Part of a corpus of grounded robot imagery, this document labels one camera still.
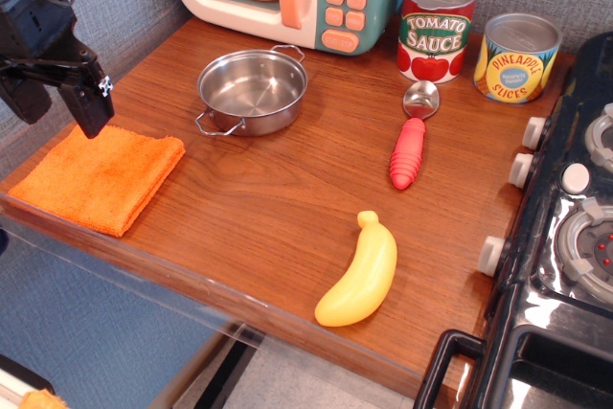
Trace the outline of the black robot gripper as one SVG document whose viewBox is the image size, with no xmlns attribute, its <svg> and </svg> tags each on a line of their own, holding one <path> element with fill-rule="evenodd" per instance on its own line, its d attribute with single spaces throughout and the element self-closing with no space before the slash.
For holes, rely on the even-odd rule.
<svg viewBox="0 0 613 409">
<path fill-rule="evenodd" d="M 113 84 L 95 52 L 75 37 L 74 1 L 1 0 L 1 70 L 9 75 L 1 77 L 1 99 L 33 125 L 52 105 L 42 83 L 59 87 L 81 131 L 93 139 L 115 115 Z"/>
</svg>

